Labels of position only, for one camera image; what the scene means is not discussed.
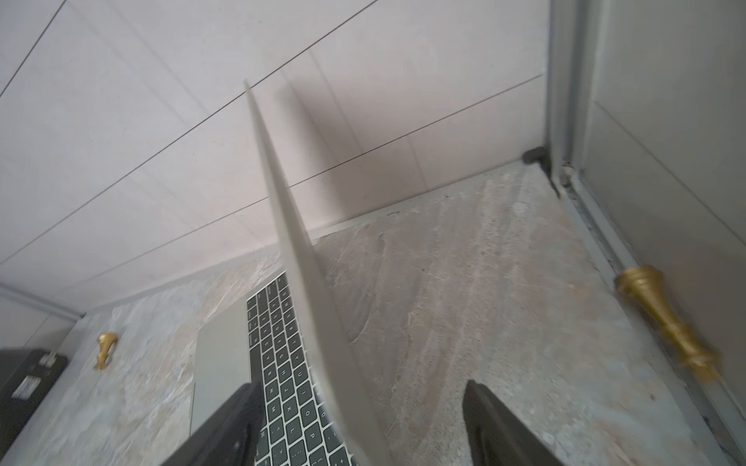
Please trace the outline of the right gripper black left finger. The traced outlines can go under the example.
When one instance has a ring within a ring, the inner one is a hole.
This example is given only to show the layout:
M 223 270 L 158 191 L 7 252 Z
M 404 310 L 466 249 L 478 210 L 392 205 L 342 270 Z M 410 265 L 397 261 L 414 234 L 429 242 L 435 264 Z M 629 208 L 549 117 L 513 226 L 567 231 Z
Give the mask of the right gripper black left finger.
M 243 384 L 162 466 L 254 465 L 264 409 L 261 381 Z

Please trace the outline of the silver laptop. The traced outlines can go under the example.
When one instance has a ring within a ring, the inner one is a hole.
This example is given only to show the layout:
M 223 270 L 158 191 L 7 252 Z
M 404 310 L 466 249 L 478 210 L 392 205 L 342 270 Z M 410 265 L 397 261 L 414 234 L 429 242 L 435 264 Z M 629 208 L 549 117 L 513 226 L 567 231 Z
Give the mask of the silver laptop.
M 243 384 L 261 381 L 254 465 L 389 465 L 363 373 L 289 191 L 260 107 L 248 108 L 281 268 L 200 332 L 190 436 Z

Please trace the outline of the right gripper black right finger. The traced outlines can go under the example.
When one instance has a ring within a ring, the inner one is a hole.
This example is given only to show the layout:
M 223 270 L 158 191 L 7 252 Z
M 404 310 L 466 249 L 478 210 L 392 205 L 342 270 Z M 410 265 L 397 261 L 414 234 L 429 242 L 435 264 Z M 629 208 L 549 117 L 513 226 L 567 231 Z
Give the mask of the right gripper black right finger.
M 563 465 L 484 384 L 467 382 L 462 413 L 474 465 Z

